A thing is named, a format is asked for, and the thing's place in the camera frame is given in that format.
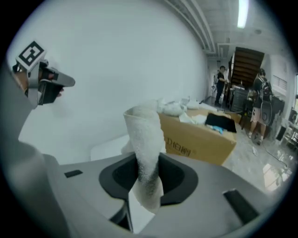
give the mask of cardboard box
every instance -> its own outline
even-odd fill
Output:
[[[231,119],[233,119],[236,124],[239,124],[240,119],[241,119],[241,115],[239,115],[237,113],[232,113],[232,112],[227,112],[226,114],[228,114],[229,116],[231,116]]]
[[[225,113],[206,109],[187,111],[189,116],[207,116],[209,113],[230,118]],[[167,153],[221,165],[236,146],[235,133],[224,131],[220,134],[206,125],[182,123],[178,117],[164,114],[159,114],[159,118]]]

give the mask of window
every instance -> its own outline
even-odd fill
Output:
[[[272,85],[273,90],[275,90],[278,93],[281,93],[283,95],[286,95],[286,93],[287,93],[287,81],[273,75],[271,85]]]
[[[296,75],[296,103],[294,109],[298,112],[298,75]]]

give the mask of pipe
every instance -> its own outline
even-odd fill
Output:
[[[196,28],[194,27],[194,25],[190,22],[190,20],[188,20],[184,15],[183,13],[177,8],[175,7],[172,3],[170,3],[168,0],[165,0],[165,2],[167,4],[169,4],[173,9],[176,10],[176,12],[178,12],[183,18],[184,20],[186,20],[186,22],[191,26],[191,28],[195,31],[196,35],[200,38],[201,42],[202,42],[202,46],[203,46],[203,49],[205,50],[205,45],[204,45],[204,41],[201,37],[201,35],[199,34],[199,32],[196,30]]]
[[[213,52],[216,54],[216,47],[215,47],[215,43],[214,43],[214,39],[213,39],[213,34],[212,34],[212,31],[209,27],[209,23],[202,11],[202,9],[200,8],[199,4],[197,1],[195,0],[190,0],[192,2],[192,4],[195,6],[195,8],[197,9],[199,15],[201,16],[202,20],[203,20],[203,23],[205,24],[206,28],[207,28],[207,32],[208,32],[208,35],[210,37],[210,40],[211,40],[211,44],[212,44],[212,47],[213,47]]]
[[[206,32],[203,29],[203,26],[202,26],[201,21],[197,18],[196,13],[193,11],[193,9],[191,8],[191,6],[188,4],[187,0],[181,0],[181,1],[185,5],[186,9],[190,12],[191,16],[194,18],[194,20],[197,23],[197,25],[199,26],[199,28],[201,29],[202,34],[203,34],[203,36],[204,36],[204,38],[205,38],[205,40],[207,42],[208,48],[210,50],[211,49],[211,45],[210,45],[210,42],[209,42],[209,40],[207,38]]]

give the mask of black slot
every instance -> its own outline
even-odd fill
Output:
[[[81,170],[73,170],[73,171],[69,171],[69,172],[66,172],[64,173],[66,178],[70,178],[70,177],[74,177],[74,176],[77,176],[79,174],[83,173]]]
[[[259,215],[236,189],[226,191],[223,195],[243,224],[249,223]]]

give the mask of robotic arm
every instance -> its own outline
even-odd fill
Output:
[[[31,42],[17,57],[13,72],[26,71],[28,89],[26,94],[33,108],[38,105],[53,103],[63,87],[75,85],[75,80],[58,70],[48,67],[44,59],[46,51],[36,42]]]

